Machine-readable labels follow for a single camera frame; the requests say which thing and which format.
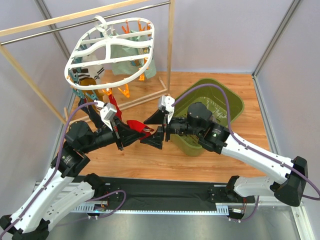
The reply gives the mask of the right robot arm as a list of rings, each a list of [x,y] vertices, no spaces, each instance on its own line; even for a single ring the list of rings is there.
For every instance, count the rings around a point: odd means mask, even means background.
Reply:
[[[232,176],[226,186],[231,198],[274,196],[286,205],[300,205],[308,176],[304,158],[291,159],[251,144],[215,122],[213,113],[201,102],[191,104],[185,117],[174,117],[173,110],[162,105],[144,121],[158,128],[142,143],[162,149],[163,141],[168,141],[171,135],[195,135],[203,149],[240,160],[265,173],[265,177]]]

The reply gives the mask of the red panda sock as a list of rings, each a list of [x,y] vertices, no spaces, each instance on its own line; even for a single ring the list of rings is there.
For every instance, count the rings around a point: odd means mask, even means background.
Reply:
[[[143,140],[149,136],[152,135],[152,133],[155,131],[153,128],[147,126],[146,124],[138,121],[138,120],[127,120],[126,124],[132,129],[139,133],[142,133],[143,136],[139,138],[140,140]]]

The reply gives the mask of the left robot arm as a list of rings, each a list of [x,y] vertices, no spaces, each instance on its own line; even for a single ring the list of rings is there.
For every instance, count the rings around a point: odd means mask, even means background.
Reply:
[[[87,153],[112,144],[122,150],[146,136],[119,119],[113,126],[114,130],[105,126],[92,131],[85,121],[72,123],[40,185],[15,213],[0,218],[1,236],[9,233],[14,240],[45,240],[56,224],[79,204],[108,197],[105,181],[90,173],[71,192],[55,200],[90,162]]]

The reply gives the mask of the white round clip hanger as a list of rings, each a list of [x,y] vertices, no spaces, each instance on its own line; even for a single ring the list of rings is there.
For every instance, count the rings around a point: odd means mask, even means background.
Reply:
[[[155,43],[155,26],[145,18],[130,17],[106,21],[100,15],[94,17],[94,27],[83,34],[77,41],[64,68],[65,80],[77,90],[102,90],[126,85],[137,79],[149,68],[153,59]],[[138,41],[138,37],[147,35],[146,41]],[[138,49],[149,48],[148,54],[139,54]],[[84,56],[95,54],[96,61],[82,62]],[[144,60],[144,65],[128,77],[105,84],[81,86],[72,79],[73,70],[86,66],[108,65]]]

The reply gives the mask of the navy blue sock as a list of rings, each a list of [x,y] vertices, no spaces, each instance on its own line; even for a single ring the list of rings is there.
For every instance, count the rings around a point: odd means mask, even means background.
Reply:
[[[89,119],[94,123],[95,127],[99,130],[104,126],[100,115],[96,112],[93,105],[84,106],[81,108],[83,112],[87,114]]]

